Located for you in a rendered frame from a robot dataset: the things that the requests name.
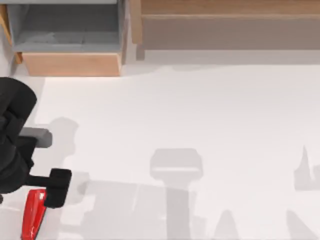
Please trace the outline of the pale wooden drawer front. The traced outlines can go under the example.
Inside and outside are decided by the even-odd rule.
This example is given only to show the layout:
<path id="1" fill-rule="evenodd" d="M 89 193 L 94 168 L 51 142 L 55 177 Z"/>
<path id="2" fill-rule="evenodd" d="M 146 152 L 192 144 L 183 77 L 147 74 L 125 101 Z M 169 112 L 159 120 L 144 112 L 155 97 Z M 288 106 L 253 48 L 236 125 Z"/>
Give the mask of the pale wooden drawer front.
<path id="1" fill-rule="evenodd" d="M 118 77 L 121 53 L 24 52 L 28 73 L 34 77 Z"/>

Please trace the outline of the wooden open shelf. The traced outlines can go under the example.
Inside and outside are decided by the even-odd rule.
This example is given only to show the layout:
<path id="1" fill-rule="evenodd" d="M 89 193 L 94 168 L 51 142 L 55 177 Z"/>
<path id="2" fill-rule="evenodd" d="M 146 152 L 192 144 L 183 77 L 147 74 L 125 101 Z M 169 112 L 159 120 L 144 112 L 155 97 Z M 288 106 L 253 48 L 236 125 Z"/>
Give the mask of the wooden open shelf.
<path id="1" fill-rule="evenodd" d="M 128 2 L 139 59 L 146 50 L 320 50 L 320 0 Z"/>

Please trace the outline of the wooden cupboard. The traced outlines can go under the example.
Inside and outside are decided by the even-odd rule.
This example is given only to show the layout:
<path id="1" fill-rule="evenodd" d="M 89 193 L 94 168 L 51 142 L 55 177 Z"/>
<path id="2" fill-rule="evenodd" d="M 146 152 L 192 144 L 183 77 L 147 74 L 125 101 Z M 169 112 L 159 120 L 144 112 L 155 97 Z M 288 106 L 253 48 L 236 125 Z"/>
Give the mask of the wooden cupboard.
<path id="1" fill-rule="evenodd" d="M 11 37 L 11 31 L 9 26 L 9 16 L 8 16 L 8 9 L 6 4 L 0 4 L 0 24 L 3 28 L 4 35 L 10 44 L 12 46 L 12 37 Z M 21 64 L 23 62 L 23 56 L 21 52 L 14 52 L 14 61 L 16 64 Z"/>

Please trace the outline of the red stapler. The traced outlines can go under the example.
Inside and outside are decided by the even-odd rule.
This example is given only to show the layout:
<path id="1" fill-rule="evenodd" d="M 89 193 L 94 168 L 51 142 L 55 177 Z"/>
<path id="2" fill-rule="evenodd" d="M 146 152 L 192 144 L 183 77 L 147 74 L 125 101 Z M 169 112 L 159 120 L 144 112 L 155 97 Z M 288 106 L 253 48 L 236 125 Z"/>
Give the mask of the red stapler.
<path id="1" fill-rule="evenodd" d="M 46 190 L 31 189 L 28 192 L 21 228 L 21 240 L 36 240 L 47 208 L 44 206 Z"/>

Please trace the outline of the grey pierced drawer inside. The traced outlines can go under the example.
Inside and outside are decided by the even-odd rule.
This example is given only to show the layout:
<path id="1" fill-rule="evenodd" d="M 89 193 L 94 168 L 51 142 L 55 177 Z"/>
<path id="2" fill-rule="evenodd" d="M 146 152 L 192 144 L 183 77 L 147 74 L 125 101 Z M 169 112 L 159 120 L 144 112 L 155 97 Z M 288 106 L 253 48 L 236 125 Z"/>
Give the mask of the grey pierced drawer inside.
<path id="1" fill-rule="evenodd" d="M 12 46 L 31 53 L 118 53 L 125 0 L 0 0 Z"/>

